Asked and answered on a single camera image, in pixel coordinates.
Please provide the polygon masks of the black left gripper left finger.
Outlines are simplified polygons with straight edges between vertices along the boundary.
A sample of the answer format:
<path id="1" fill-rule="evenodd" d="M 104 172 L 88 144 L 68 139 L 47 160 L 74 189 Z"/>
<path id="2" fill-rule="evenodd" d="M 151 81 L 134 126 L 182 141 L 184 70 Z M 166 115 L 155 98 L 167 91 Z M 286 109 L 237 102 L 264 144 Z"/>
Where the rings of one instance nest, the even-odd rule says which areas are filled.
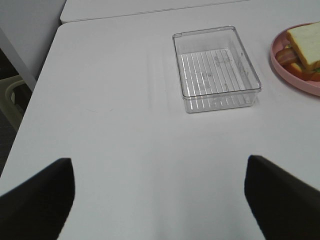
<path id="1" fill-rule="evenodd" d="M 2 240 L 56 240 L 75 199 L 70 158 L 60 158 L 0 197 Z"/>

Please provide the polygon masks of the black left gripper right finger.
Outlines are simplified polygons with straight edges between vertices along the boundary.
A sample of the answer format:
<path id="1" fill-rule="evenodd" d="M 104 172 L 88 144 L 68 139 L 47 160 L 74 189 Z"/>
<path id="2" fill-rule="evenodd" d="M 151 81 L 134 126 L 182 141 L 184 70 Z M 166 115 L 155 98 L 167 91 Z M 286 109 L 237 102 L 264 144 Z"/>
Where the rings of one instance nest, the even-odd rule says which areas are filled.
<path id="1" fill-rule="evenodd" d="M 244 195 L 267 240 L 318 240 L 320 192 L 260 155 L 247 160 Z"/>

